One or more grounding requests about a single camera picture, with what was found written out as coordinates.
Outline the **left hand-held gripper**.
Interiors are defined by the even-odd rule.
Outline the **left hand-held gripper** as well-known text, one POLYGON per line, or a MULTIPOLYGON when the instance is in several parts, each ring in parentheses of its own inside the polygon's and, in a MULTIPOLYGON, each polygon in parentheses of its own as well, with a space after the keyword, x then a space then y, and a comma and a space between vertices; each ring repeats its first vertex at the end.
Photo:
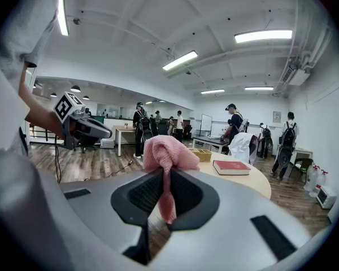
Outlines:
POLYGON ((54 113, 61 123, 63 148, 75 149, 78 145, 75 132, 94 138, 112 137, 112 131, 100 121, 90 117, 89 108, 74 93, 65 91, 54 106, 54 113))

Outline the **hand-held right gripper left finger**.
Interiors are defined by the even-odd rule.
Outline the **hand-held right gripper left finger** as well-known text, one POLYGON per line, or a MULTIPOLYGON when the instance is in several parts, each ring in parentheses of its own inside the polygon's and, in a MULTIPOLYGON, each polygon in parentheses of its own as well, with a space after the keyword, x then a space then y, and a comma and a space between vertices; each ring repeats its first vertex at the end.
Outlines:
POLYGON ((60 186, 74 212, 101 241, 146 265, 148 218, 163 193, 163 169, 60 186))

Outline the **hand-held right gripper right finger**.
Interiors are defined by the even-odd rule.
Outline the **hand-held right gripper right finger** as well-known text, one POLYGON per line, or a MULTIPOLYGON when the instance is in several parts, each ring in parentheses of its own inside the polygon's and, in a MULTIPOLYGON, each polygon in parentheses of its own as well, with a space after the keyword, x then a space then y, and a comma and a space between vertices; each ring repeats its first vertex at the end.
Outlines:
POLYGON ((285 237, 301 248, 311 236, 292 215, 259 192, 198 171, 188 174, 212 186, 219 208, 201 228, 175 231, 148 267, 151 271, 258 271, 277 258, 251 218, 265 215, 285 237))

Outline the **pink knitted cloth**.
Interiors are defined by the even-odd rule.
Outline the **pink knitted cloth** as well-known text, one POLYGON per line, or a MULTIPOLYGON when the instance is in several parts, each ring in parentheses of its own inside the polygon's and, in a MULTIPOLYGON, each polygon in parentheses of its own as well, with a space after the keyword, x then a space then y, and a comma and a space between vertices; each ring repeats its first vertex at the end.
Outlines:
POLYGON ((150 172, 163 168, 163 194, 159 198, 159 211, 163 220, 171 224, 176 219, 175 200, 171 194, 171 168, 199 170, 199 158, 183 143, 168 135, 158 135, 144 144, 143 168, 150 172))

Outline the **person's left forearm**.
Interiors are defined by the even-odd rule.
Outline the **person's left forearm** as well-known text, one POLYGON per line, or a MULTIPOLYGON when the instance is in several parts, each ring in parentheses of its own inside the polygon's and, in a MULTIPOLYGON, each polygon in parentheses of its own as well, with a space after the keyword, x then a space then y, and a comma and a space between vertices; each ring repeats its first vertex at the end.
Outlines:
POLYGON ((52 110, 42 106, 26 86, 25 74, 27 69, 28 63, 24 63, 19 84, 19 97, 29 107, 29 113, 25 120, 53 132, 59 138, 63 138, 62 124, 56 114, 52 110))

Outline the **black office chair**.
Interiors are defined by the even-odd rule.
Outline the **black office chair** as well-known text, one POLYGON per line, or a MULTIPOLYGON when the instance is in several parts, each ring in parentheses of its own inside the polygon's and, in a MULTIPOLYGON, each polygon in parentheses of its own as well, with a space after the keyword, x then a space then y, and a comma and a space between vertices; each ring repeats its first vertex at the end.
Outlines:
POLYGON ((73 150, 76 151, 76 149, 79 148, 83 154, 86 153, 86 150, 89 148, 96 150, 95 144, 98 141, 99 139, 95 137, 90 137, 81 133, 75 134, 73 150))

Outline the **black backpack rig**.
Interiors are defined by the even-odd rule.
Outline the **black backpack rig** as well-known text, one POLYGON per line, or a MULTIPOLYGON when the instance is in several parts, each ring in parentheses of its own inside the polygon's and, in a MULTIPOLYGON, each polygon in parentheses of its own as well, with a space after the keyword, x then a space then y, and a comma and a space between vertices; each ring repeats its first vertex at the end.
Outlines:
POLYGON ((290 126, 289 122, 288 121, 286 122, 286 129, 282 135, 280 151, 278 154, 279 166, 282 168, 286 168, 290 163, 290 159, 295 148, 296 140, 295 127, 296 123, 294 123, 293 126, 290 126))
POLYGON ((143 143, 145 143, 147 139, 153 137, 151 129, 151 120, 147 116, 143 116, 142 118, 140 118, 138 125, 139 130, 142 131, 143 143))

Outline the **red hardcover book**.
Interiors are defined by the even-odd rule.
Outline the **red hardcover book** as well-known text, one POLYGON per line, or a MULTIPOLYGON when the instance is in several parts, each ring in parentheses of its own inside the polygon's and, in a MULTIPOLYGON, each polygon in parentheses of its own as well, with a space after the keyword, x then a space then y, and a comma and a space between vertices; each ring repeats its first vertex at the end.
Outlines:
POLYGON ((214 160, 212 165, 222 176, 246 176, 250 173, 250 168, 240 161, 214 160))

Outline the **black railing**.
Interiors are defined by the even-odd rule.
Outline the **black railing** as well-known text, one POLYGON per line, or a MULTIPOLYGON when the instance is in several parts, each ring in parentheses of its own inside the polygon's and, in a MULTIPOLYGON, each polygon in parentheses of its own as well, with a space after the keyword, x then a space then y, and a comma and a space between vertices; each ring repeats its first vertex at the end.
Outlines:
POLYGON ((54 144, 55 134, 47 129, 29 124, 30 143, 54 144))

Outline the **wicker tissue basket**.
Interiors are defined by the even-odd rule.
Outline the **wicker tissue basket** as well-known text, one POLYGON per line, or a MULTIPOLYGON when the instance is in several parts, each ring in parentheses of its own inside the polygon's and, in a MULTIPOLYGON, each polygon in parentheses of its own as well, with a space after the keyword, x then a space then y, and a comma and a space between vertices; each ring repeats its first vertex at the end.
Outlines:
POLYGON ((212 152, 207 149, 198 149, 198 148, 190 148, 189 149, 194 155, 199 158, 200 163, 210 163, 212 152))

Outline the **white garment on chair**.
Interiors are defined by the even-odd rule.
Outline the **white garment on chair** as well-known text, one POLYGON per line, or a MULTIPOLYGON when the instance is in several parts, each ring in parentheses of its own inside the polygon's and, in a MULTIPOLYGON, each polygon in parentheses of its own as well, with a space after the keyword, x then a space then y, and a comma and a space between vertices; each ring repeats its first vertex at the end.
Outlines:
POLYGON ((238 133, 229 145, 229 152, 233 158, 243 163, 254 164, 257 156, 258 137, 251 133, 238 133))

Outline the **black top table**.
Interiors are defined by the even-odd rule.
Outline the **black top table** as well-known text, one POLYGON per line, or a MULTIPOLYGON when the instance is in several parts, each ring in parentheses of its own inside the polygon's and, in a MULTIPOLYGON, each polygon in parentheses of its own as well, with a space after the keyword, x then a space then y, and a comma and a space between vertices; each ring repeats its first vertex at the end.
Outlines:
POLYGON ((227 147, 229 145, 227 141, 222 141, 219 138, 211 139, 206 136, 193 137, 192 148, 195 148, 196 143, 203 143, 205 145, 210 145, 210 147, 215 146, 218 148, 217 153, 219 154, 221 154, 223 147, 227 147))

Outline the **clear water jug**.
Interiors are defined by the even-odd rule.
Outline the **clear water jug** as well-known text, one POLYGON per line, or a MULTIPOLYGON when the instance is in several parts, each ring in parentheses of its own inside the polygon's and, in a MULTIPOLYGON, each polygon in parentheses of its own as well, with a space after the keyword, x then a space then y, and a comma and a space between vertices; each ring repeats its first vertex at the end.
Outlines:
POLYGON ((321 187, 326 182, 326 174, 327 174, 327 172, 324 171, 323 169, 320 169, 318 171, 318 174, 317 174, 317 176, 315 178, 315 182, 314 182, 314 188, 312 189, 312 192, 310 192, 310 197, 312 197, 312 198, 317 197, 318 193, 320 192, 321 187))
POLYGON ((318 175, 318 166, 313 163, 312 166, 309 167, 309 169, 307 170, 306 183, 304 186, 304 189, 306 191, 312 191, 314 183, 316 182, 317 175, 318 175))

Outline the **white microwave oven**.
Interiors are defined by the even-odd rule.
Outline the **white microwave oven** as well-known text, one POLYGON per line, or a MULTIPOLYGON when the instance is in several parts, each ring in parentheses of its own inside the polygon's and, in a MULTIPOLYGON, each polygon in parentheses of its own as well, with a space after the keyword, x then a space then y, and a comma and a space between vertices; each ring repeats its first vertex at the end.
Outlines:
POLYGON ((321 186, 316 198, 322 209, 331 209, 337 195, 329 186, 321 186))

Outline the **whiteboard on stand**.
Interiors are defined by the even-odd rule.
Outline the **whiteboard on stand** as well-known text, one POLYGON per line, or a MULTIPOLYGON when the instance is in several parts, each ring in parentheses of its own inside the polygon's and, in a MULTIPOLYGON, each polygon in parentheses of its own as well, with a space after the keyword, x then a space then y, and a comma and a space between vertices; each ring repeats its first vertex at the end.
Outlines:
POLYGON ((212 129, 212 116, 202 114, 200 131, 210 132, 212 129))

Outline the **person's grey shirt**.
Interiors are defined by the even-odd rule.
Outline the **person's grey shirt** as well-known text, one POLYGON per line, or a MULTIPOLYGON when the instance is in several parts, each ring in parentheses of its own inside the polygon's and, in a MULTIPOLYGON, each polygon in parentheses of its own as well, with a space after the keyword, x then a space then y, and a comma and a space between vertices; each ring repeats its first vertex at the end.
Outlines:
POLYGON ((58 0, 20 0, 0 31, 0 68, 37 67, 58 13, 58 0))

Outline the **white ceiling air conditioner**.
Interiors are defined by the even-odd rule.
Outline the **white ceiling air conditioner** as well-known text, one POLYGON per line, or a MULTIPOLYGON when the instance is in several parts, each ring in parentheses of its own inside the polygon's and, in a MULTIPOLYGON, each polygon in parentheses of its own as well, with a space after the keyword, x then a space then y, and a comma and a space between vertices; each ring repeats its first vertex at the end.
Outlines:
POLYGON ((302 70, 289 66, 282 78, 282 82, 285 85, 301 86, 309 76, 309 70, 302 70))

